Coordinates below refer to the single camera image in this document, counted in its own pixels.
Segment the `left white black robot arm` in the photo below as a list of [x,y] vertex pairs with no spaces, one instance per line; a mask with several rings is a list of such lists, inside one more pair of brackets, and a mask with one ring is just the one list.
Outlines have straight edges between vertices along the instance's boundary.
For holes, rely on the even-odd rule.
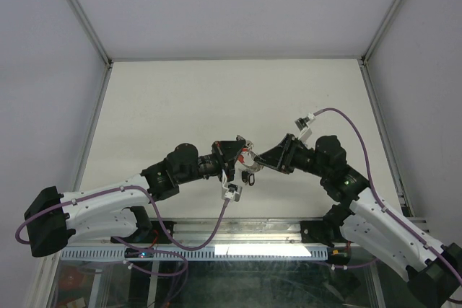
[[188,143],[180,144],[161,162],[119,183],[93,190],[60,193],[55,186],[39,192],[24,214],[19,228],[28,238],[17,241],[30,246],[32,256],[52,255],[68,244],[102,237],[143,242],[151,234],[145,206],[173,197],[182,184],[217,177],[232,182],[239,157],[252,148],[243,138],[215,141],[212,151],[201,156]]

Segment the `red key tag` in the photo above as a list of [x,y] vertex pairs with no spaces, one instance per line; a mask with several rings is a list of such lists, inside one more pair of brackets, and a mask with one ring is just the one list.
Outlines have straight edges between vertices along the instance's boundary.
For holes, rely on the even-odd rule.
[[247,147],[243,148],[243,150],[239,154],[237,160],[242,165],[251,166],[252,163],[253,163],[253,157],[252,157],[251,150],[249,148],[247,148]]

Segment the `metal keyring holder with rings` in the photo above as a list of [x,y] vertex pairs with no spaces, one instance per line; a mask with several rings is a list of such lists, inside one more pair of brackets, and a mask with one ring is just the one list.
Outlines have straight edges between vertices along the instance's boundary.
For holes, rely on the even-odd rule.
[[250,141],[250,140],[246,140],[245,138],[243,138],[240,135],[236,135],[236,139],[237,140],[245,140],[245,146],[243,148],[245,148],[245,147],[249,148],[251,150],[251,152],[252,152],[252,157],[253,157],[253,163],[252,163],[251,166],[242,165],[237,160],[236,161],[237,168],[240,171],[247,171],[247,172],[252,172],[252,173],[257,173],[257,172],[261,171],[263,169],[263,166],[255,161],[255,158],[257,157],[257,154],[253,151],[253,147],[254,147],[253,142]]

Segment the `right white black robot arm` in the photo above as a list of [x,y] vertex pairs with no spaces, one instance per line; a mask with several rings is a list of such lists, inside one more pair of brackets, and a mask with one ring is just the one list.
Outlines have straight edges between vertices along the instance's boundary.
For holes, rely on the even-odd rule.
[[461,287],[461,247],[444,245],[387,203],[372,180],[348,165],[336,136],[322,136],[309,149],[288,134],[255,161],[287,175],[300,170],[319,177],[335,202],[323,217],[325,237],[367,250],[399,274],[425,307],[441,307]]

